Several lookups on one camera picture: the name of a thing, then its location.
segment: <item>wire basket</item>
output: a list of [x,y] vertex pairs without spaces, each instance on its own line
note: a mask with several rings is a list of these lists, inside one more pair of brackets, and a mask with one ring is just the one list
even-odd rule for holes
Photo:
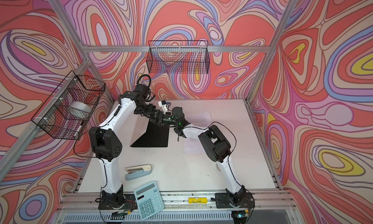
[[36,114],[31,121],[53,138],[77,140],[104,94],[105,87],[105,82],[96,78],[75,75],[40,121],[35,122]]
[[208,74],[206,40],[151,40],[146,59],[149,73]]

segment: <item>light blue stapler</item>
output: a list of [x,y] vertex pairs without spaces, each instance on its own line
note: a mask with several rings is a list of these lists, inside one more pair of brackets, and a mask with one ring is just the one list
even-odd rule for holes
[[131,166],[127,167],[126,171],[128,172],[128,174],[126,175],[126,180],[133,180],[145,175],[149,175],[152,172],[152,167],[149,164],[141,166]]

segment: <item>light blue calculator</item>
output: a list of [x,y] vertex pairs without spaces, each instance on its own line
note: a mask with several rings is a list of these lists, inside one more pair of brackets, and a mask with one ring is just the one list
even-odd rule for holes
[[142,220],[145,220],[165,208],[155,181],[135,190],[137,209]]

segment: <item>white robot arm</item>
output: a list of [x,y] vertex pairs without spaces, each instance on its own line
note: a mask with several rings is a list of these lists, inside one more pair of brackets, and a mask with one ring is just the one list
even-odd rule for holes
[[120,209],[124,204],[123,185],[119,180],[118,167],[122,144],[117,137],[120,134],[117,131],[132,113],[141,114],[159,126],[173,127],[180,137],[199,139],[206,154],[217,163],[224,177],[230,203],[237,206],[244,198],[246,190],[240,185],[232,161],[228,162],[231,145],[219,128],[215,125],[208,128],[193,126],[184,118],[181,107],[174,107],[172,114],[166,112],[164,108],[163,111],[156,110],[154,105],[147,103],[148,91],[148,87],[142,84],[137,84],[134,91],[126,91],[119,96],[118,106],[99,125],[99,128],[89,130],[92,151],[100,159],[106,183],[101,192],[99,209]]

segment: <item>white table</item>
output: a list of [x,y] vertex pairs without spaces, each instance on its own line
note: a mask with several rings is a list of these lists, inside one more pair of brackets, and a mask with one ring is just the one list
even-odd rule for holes
[[[208,111],[212,121],[224,124],[235,134],[237,147],[229,160],[232,159],[236,173],[247,189],[275,188],[243,100],[171,100],[170,102],[171,108],[182,107],[185,115]],[[160,191],[163,192],[225,189],[225,182],[216,170],[216,163],[205,153],[185,154],[184,138],[180,138],[177,142],[178,137],[173,129],[170,129],[168,147],[129,147],[133,134],[130,130],[133,129],[131,124],[143,123],[142,119],[146,118],[140,115],[128,118],[120,129],[123,134],[118,136],[123,144],[119,155],[119,172],[125,192],[133,192],[151,181],[156,181]],[[216,125],[231,143],[232,150],[233,136],[223,126]],[[130,181],[125,180],[126,167],[144,164],[152,166],[150,175]],[[103,185],[104,178],[100,164],[98,159],[93,158],[78,192],[100,192],[100,186]]]

